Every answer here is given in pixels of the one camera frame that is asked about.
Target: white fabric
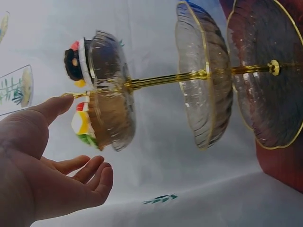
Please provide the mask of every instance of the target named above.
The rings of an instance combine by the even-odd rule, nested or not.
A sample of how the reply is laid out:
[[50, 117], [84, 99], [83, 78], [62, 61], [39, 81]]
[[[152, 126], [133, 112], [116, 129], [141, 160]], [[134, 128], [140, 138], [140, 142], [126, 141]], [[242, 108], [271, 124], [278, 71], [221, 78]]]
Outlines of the white fabric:
[[[225, 34], [218, 0], [201, 0]], [[9, 28], [0, 45], [0, 75], [31, 64], [33, 104], [82, 91], [67, 77], [64, 51], [96, 29], [123, 47], [133, 78], [177, 71], [177, 0], [10, 0]], [[301, 227], [303, 196], [262, 173], [252, 134], [235, 104], [223, 138], [206, 152], [194, 145], [178, 84], [135, 92], [137, 131], [120, 153], [103, 153], [74, 135], [75, 106], [50, 127], [45, 156], [54, 160], [103, 155], [114, 169], [114, 187], [101, 207], [35, 223], [34, 227]], [[143, 201], [175, 194], [155, 204]]]

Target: human hand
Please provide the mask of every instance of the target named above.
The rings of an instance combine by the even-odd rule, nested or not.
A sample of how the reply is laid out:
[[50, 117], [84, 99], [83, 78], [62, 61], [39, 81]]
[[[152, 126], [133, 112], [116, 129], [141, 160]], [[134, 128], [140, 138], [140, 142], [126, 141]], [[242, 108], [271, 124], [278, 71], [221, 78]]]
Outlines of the human hand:
[[[29, 226], [36, 220], [70, 214], [106, 201], [113, 171], [103, 157], [90, 161], [88, 157], [79, 157], [73, 161], [76, 165], [42, 157], [48, 142], [48, 126], [72, 103], [72, 96], [51, 98], [0, 122], [0, 175], [5, 176], [0, 177], [0, 201], [4, 201], [0, 205], [6, 206], [1, 207], [4, 212], [0, 221], [9, 221], [11, 216], [22, 222], [20, 225]], [[85, 164], [75, 176], [67, 176]]]

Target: glass plate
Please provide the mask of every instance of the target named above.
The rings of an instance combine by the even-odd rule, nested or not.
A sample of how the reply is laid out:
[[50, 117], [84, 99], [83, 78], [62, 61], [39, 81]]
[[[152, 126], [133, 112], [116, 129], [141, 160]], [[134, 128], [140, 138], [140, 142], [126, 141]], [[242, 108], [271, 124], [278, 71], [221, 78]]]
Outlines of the glass plate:
[[196, 144], [207, 149], [223, 135], [231, 116], [230, 60], [219, 28], [203, 8], [181, 1], [177, 16], [178, 72], [206, 69], [208, 75], [208, 80], [180, 82]]
[[96, 117], [100, 128], [109, 133], [113, 148], [121, 151], [132, 141], [136, 128], [134, 98], [124, 86], [130, 75], [122, 46], [113, 35], [97, 31], [88, 56]]
[[289, 146], [303, 122], [303, 40], [285, 8], [276, 0], [236, 0], [229, 17], [231, 55], [238, 54], [240, 66], [266, 65], [272, 59], [296, 64], [280, 75], [258, 72], [236, 75], [242, 115], [267, 149]]

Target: gold metal rod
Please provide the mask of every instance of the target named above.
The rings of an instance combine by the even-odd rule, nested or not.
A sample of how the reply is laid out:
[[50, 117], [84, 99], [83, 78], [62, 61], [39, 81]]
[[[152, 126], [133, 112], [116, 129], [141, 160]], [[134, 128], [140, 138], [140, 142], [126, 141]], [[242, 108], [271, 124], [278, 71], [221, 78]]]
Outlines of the gold metal rod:
[[[244, 74], [244, 73], [253, 73], [253, 72], [270, 72], [274, 70], [274, 65], [268, 64], [266, 66], [240, 66], [231, 68], [231, 74]], [[227, 73], [226, 70], [215, 70], [212, 72], [214, 74], [223, 74]], [[208, 76], [206, 70], [199, 70], [194, 72], [187, 72], [182, 74], [173, 74], [161, 77], [153, 77], [146, 79], [132, 79], [125, 84], [125, 87], [131, 91], [139, 90], [143, 87], [151, 87], [162, 84], [176, 83], [182, 81], [189, 81], [194, 79], [207, 80]]]
[[[258, 65], [239, 66], [239, 67], [231, 68], [229, 71], [223, 69], [217, 69], [214, 70], [212, 73], [213, 74], [231, 73], [232, 75], [237, 75], [237, 74], [254, 73], [254, 72], [270, 72], [274, 76], [277, 76], [279, 75], [281, 68], [288, 68], [294, 66], [295, 65], [292, 63], [280, 65], [277, 60], [272, 60], [269, 64], [263, 66], [258, 66]], [[207, 80], [208, 76], [209, 75], [206, 72], [206, 70], [199, 70], [199, 71], [173, 74], [173, 75], [167, 75], [161, 77], [146, 78], [146, 79], [130, 79], [128, 82], [124, 84], [124, 87], [129, 89], [129, 92], [132, 93], [133, 91], [139, 90], [143, 87], [151, 87], [155, 85], [170, 84], [170, 83], [189, 81], [195, 79]], [[109, 90], [103, 90], [103, 88], [97, 88], [95, 92], [108, 92], [108, 91]], [[70, 93], [70, 94], [73, 94], [74, 98], [80, 98], [83, 96], [87, 96], [88, 92]]]

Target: plant illustration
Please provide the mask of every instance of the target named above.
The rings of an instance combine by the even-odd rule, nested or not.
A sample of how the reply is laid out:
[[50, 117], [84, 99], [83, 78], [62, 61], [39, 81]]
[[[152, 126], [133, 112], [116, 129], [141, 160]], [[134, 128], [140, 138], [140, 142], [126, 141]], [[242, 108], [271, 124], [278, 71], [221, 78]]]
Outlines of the plant illustration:
[[6, 12], [0, 24], [0, 43], [6, 34], [9, 25], [9, 13]]
[[163, 202], [166, 202], [168, 200], [174, 200], [176, 198], [178, 198], [178, 196], [175, 195], [175, 194], [172, 194], [172, 195], [162, 195], [162, 196], [159, 196], [157, 198], [154, 198], [153, 200], [144, 201], [143, 205], [145, 205], [145, 204], [154, 204], [154, 203], [157, 203], [157, 202], [162, 202], [163, 203]]
[[5, 78], [1, 81], [0, 88], [0, 105], [3, 100], [10, 101], [12, 100], [16, 105], [19, 105], [23, 99], [23, 93], [21, 89], [21, 79], [17, 83], [14, 82], [14, 78], [11, 78], [11, 81]]
[[29, 104], [32, 95], [32, 74], [29, 68], [23, 69], [22, 78], [18, 81], [11, 77], [3, 78], [0, 83], [0, 105], [3, 101], [12, 101], [16, 105], [26, 107]]

